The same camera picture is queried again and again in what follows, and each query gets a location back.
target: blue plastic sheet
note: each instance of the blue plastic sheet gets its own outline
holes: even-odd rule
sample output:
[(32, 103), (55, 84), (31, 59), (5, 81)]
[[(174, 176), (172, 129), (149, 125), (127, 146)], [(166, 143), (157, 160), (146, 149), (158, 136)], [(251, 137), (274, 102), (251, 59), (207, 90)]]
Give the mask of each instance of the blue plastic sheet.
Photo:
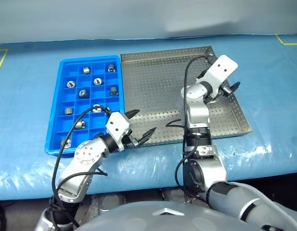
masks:
[[(297, 46), (275, 36), (95, 40), (0, 45), (0, 200), (50, 197), (55, 157), (44, 151), (57, 68), (63, 59), (211, 45), (238, 63), (230, 82), (253, 132), (214, 140), (229, 180), (297, 172)], [(89, 193), (175, 186), (181, 143), (114, 153)], [(71, 161), (62, 159), (58, 176)]]

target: metal nut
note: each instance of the metal nut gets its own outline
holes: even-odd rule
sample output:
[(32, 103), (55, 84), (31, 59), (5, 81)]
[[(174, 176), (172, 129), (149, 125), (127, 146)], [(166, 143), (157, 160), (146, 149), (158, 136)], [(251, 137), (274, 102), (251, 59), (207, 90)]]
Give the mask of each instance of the metal nut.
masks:
[(108, 72), (115, 72), (115, 66), (114, 66), (114, 64), (109, 64), (108, 65)]
[(88, 97), (89, 97), (89, 93), (88, 93), (88, 91), (85, 90), (85, 89), (80, 90), (80, 92), (79, 92), (79, 97), (80, 97), (80, 98), (88, 98)]
[(94, 112), (94, 113), (101, 112), (101, 108), (94, 108), (94, 109), (92, 109), (91, 112)]
[(76, 129), (84, 129), (85, 126), (86, 126), (85, 121), (82, 119), (76, 123), (75, 128)]
[(76, 86), (76, 82), (75, 81), (68, 81), (67, 82), (67, 87), (68, 88), (74, 88)]
[(67, 107), (64, 109), (64, 115), (72, 115), (73, 114), (73, 108)]
[(110, 88), (110, 95), (112, 95), (112, 96), (118, 96), (117, 87), (111, 87)]
[(89, 74), (90, 68), (88, 66), (83, 67), (83, 72), (84, 72), (84, 74)]
[(94, 79), (94, 85), (100, 85), (102, 84), (102, 79), (101, 78), (95, 78)]
[[(62, 147), (62, 145), (63, 145), (65, 139), (66, 139), (66, 138), (63, 138), (63, 139), (61, 140), (61, 147)], [(65, 144), (65, 148), (70, 148), (70, 147), (71, 147), (71, 139), (68, 138), (68, 139), (67, 139), (67, 142), (66, 142), (66, 144)]]

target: stainless steel tray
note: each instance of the stainless steel tray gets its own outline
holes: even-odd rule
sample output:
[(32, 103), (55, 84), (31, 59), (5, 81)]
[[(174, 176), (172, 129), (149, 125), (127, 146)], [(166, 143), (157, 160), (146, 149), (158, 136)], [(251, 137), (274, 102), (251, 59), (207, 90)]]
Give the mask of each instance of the stainless steel tray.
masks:
[[(157, 127), (146, 145), (173, 143), (182, 140), (183, 129), (165, 124), (182, 119), (178, 101), (183, 87), (187, 63), (201, 54), (215, 55), (211, 47), (121, 54), (125, 110), (140, 109), (132, 119), (134, 136)], [(198, 59), (189, 68), (189, 85), (209, 68)], [(252, 131), (235, 96), (219, 97), (208, 104), (212, 138), (231, 137)]]

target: blue plastic tray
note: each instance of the blue plastic tray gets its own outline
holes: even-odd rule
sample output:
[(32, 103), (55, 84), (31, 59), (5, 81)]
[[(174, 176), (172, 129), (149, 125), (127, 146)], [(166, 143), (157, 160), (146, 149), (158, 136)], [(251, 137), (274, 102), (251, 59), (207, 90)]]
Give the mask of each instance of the blue plastic tray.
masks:
[[(108, 73), (108, 65), (115, 66), (115, 72)], [(90, 69), (89, 74), (83, 72), (84, 67)], [(95, 78), (101, 78), (101, 85), (94, 85)], [(74, 88), (68, 88), (68, 81), (75, 81)], [(116, 86), (118, 96), (110, 95), (110, 88)], [(79, 98), (80, 90), (89, 92), (87, 99)], [(50, 155), (58, 155), (61, 140), (66, 137), (74, 121), (86, 109), (94, 104), (109, 107), (113, 112), (125, 112), (121, 64), (118, 56), (99, 56), (92, 58), (67, 59), (60, 62), (56, 87), (53, 97), (45, 151)], [(64, 115), (64, 109), (73, 108), (72, 115)], [(91, 140), (99, 132), (105, 134), (105, 124), (108, 121), (104, 112), (89, 112), (83, 120), (84, 129), (74, 130), (70, 137), (71, 147), (65, 148), (63, 156), (73, 156), (76, 148), (84, 141)]]

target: white wall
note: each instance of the white wall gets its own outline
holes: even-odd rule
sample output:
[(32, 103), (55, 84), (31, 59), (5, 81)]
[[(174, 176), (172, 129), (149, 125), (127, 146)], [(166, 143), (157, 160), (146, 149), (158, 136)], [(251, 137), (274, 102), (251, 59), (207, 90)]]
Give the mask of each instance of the white wall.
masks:
[(297, 0), (0, 0), (0, 43), (297, 33)]

